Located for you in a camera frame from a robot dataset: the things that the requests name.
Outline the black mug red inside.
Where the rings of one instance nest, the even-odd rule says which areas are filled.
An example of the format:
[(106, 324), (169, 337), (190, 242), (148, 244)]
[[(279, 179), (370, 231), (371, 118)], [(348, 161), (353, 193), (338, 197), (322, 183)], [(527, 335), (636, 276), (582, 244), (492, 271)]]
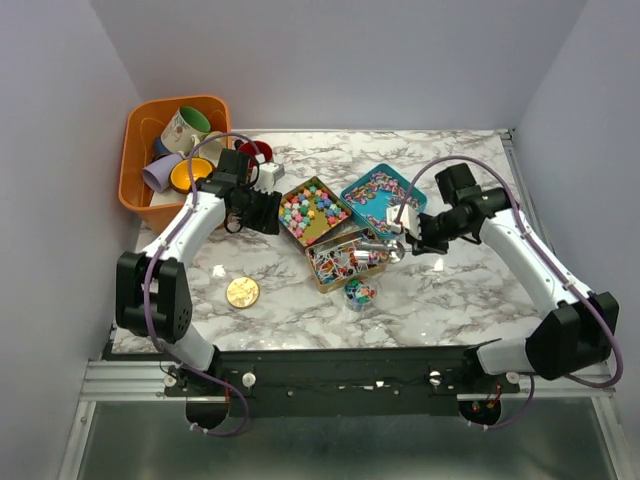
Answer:
[(236, 140), (234, 147), (237, 151), (246, 153), (251, 157), (250, 167), (253, 168), (258, 164), (271, 163), (273, 161), (273, 150), (271, 146), (265, 142), (254, 140), (252, 142), (244, 142)]

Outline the aluminium frame rail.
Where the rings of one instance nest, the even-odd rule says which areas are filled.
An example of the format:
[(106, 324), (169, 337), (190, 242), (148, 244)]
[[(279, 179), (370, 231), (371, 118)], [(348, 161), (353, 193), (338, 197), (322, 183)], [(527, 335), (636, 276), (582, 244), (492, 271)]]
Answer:
[(527, 413), (482, 432), (426, 416), (265, 419), (192, 433), (153, 362), (90, 363), (63, 479), (631, 479), (611, 397), (540, 384)]

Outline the black mug yellow inside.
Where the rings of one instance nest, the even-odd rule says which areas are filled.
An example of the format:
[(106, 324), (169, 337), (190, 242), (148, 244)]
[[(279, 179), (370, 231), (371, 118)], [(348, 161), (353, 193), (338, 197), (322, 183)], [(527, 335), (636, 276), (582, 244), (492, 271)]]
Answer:
[(191, 180), (206, 178), (214, 170), (214, 165), (203, 158), (195, 157), (191, 162), (183, 160), (172, 169), (169, 184), (174, 191), (187, 194), (191, 190)]

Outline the blue mug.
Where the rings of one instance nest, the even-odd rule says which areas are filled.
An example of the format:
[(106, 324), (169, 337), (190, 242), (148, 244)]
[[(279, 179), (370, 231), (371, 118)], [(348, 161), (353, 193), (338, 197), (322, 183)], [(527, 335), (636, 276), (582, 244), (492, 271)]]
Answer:
[(165, 147), (165, 145), (162, 143), (161, 137), (157, 136), (152, 144), (152, 152), (153, 152), (153, 156), (152, 156), (152, 161), (155, 162), (167, 155), (170, 155), (171, 152)]

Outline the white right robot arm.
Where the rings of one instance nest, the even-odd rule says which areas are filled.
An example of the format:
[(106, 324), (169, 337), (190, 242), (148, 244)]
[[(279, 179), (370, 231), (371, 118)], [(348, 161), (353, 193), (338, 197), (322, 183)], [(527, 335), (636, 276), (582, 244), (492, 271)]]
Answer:
[(614, 337), (617, 300), (609, 292), (595, 292), (552, 254), (527, 223), (507, 184), (484, 189), (469, 169), (473, 158), (455, 155), (451, 160), (452, 166), (436, 176), (449, 210), (431, 216), (403, 202), (394, 215), (407, 230), (413, 254), (444, 254), (456, 239), (487, 245), (521, 283), (541, 319), (525, 337), (470, 348), (459, 370), (462, 384), (480, 392), (496, 375), (508, 372), (575, 380), (576, 371), (613, 357), (615, 373), (600, 385), (615, 385), (624, 368)]

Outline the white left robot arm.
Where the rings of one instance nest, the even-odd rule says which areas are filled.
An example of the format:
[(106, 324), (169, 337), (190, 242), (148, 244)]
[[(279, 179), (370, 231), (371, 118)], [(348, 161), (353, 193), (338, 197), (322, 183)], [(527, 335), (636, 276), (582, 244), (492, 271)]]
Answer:
[(250, 163), (247, 153), (224, 149), (218, 166), (195, 181), (165, 230), (141, 252), (125, 252), (117, 261), (117, 326), (150, 339), (158, 351), (189, 366), (187, 382), (201, 395), (220, 387), (222, 372), (214, 364), (217, 348), (192, 325), (187, 268), (230, 216), (244, 229), (279, 233), (278, 166)]

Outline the gold tin of lollipops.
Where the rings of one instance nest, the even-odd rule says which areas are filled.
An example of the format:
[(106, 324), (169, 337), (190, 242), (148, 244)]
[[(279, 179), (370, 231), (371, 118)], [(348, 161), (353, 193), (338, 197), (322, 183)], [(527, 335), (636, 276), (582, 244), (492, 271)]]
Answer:
[(317, 290), (326, 294), (343, 287), (352, 277), (384, 271), (389, 254), (363, 247), (377, 241), (371, 228), (363, 228), (308, 247), (305, 255)]

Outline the lavender cup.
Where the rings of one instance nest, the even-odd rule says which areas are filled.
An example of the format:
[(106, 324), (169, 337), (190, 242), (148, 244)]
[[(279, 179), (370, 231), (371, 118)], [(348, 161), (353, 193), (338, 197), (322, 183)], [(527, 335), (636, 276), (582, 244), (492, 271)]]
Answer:
[(163, 192), (169, 187), (172, 170), (182, 161), (183, 157), (176, 153), (156, 159), (142, 169), (142, 179), (153, 192)]

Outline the clear glass jar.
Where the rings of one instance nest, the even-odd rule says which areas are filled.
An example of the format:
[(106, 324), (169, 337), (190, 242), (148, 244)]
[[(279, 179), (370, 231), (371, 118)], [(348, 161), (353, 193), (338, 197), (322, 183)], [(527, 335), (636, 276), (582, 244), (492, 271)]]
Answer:
[(378, 293), (379, 287), (370, 277), (353, 277), (344, 284), (346, 306), (354, 312), (368, 309), (376, 300)]

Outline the dark tin of star candies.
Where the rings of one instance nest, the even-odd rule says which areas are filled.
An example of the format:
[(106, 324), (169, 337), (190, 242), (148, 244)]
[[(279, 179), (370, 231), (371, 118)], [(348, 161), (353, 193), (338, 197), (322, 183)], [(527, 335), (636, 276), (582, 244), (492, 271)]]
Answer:
[(285, 234), (304, 250), (336, 234), (352, 215), (352, 209), (314, 176), (283, 195), (278, 221)]

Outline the teal tin swirl lollipops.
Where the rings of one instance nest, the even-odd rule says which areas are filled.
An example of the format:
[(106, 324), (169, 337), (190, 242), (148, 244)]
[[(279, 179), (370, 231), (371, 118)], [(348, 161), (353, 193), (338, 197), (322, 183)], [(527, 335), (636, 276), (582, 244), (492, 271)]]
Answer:
[(395, 236), (386, 222), (387, 209), (398, 206), (410, 182), (390, 165), (381, 163), (346, 187), (340, 198), (352, 211), (356, 226), (371, 228), (381, 239)]

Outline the white mug green inside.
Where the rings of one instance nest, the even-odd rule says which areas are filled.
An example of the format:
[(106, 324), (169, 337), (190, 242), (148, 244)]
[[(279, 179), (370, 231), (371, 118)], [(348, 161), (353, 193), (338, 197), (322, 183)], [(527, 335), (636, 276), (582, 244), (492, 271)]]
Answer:
[(160, 135), (162, 145), (171, 153), (189, 154), (193, 137), (201, 140), (211, 132), (206, 116), (191, 106), (180, 107)]

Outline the silver metal scoop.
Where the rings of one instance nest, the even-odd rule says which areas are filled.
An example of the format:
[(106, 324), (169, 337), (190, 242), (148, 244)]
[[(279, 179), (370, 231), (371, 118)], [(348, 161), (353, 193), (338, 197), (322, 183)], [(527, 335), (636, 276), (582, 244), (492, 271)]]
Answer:
[(354, 257), (358, 262), (375, 264), (397, 264), (411, 251), (398, 240), (362, 241), (354, 250)]

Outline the gold round jar lid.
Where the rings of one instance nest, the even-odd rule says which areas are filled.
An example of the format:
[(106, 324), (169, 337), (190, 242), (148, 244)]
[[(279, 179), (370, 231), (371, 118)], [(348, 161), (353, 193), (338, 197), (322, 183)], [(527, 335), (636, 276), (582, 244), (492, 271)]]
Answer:
[(232, 280), (226, 290), (226, 299), (234, 308), (245, 309), (254, 305), (260, 296), (257, 282), (250, 277)]

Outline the orange plastic bin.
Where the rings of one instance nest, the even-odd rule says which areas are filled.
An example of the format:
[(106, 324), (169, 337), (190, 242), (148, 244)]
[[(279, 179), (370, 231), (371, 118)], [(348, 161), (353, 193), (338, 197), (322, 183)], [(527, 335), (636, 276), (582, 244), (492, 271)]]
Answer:
[(152, 143), (160, 136), (180, 107), (202, 112), (216, 131), (232, 129), (227, 103), (213, 95), (155, 99), (136, 107), (127, 120), (121, 156), (118, 197), (124, 208), (136, 214), (155, 233), (161, 233), (182, 208), (183, 200), (151, 205), (153, 192), (145, 184), (142, 170), (152, 160)]

